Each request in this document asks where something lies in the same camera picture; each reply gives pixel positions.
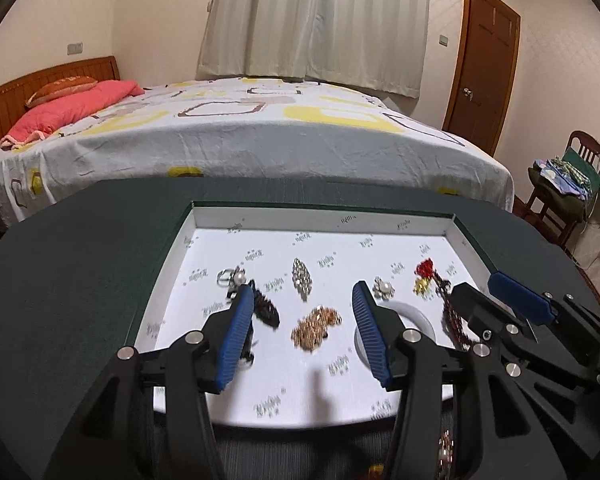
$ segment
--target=pearl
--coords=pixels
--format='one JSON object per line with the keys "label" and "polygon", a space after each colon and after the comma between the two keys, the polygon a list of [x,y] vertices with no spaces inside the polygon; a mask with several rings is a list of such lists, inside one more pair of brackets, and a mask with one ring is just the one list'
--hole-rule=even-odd
{"label": "pearl", "polygon": [[247,277],[243,270],[234,273],[234,283],[237,286],[244,285],[247,282]]}
{"label": "pearl", "polygon": [[391,286],[391,283],[380,282],[379,289],[380,289],[380,292],[382,292],[383,294],[389,294],[391,292],[392,288],[393,287]]}

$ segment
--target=electrical outlet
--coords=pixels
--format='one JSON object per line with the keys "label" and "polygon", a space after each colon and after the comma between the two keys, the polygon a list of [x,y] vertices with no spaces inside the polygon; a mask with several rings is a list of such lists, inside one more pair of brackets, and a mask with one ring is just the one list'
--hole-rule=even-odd
{"label": "electrical outlet", "polygon": [[80,43],[69,43],[66,46],[66,54],[71,56],[73,54],[82,54],[82,42]]}

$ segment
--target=black fabric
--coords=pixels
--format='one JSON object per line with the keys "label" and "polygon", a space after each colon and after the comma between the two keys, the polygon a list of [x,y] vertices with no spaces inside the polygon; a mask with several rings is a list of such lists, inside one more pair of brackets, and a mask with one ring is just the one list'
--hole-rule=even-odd
{"label": "black fabric", "polygon": [[[452,403],[443,403],[441,433],[453,433]],[[214,426],[227,480],[356,480],[385,462],[395,418],[311,431]],[[166,420],[155,414],[154,479],[171,480]]]}
{"label": "black fabric", "polygon": [[573,263],[495,206],[417,189],[319,180],[149,178],[99,182],[0,241],[0,437],[32,479],[94,378],[135,339],[190,201],[338,205],[456,214],[495,267],[600,314]]}

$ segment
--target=pink blanket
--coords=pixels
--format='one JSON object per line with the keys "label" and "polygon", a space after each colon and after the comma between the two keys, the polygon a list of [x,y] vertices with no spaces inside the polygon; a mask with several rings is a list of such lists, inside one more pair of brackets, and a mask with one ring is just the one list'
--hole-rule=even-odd
{"label": "pink blanket", "polygon": [[135,81],[101,81],[86,92],[67,95],[32,108],[0,140],[0,147],[10,150],[46,139],[58,128],[76,123],[129,95],[142,94],[144,90]]}

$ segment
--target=wall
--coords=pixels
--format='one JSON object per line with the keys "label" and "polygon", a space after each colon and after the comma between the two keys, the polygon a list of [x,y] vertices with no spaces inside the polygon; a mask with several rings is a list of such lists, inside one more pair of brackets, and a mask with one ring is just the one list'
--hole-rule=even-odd
{"label": "wall", "polygon": [[[502,1],[522,15],[523,0]],[[413,108],[411,116],[437,128],[441,128],[445,120],[446,107],[456,71],[463,7],[464,0],[430,0],[427,53],[422,75],[422,87],[417,104],[411,104]],[[449,38],[447,47],[439,44],[440,34]],[[516,80],[512,100],[515,99],[517,91]]]}
{"label": "wall", "polygon": [[526,168],[535,158],[561,154],[573,130],[600,142],[600,12],[591,0],[523,1],[525,55],[516,73],[522,92],[496,158],[526,200]]}
{"label": "wall", "polygon": [[[57,64],[112,54],[116,0],[16,0],[0,24],[0,85]],[[68,43],[83,42],[67,57]]]}
{"label": "wall", "polygon": [[195,79],[210,0],[118,0],[113,51],[142,86]]}

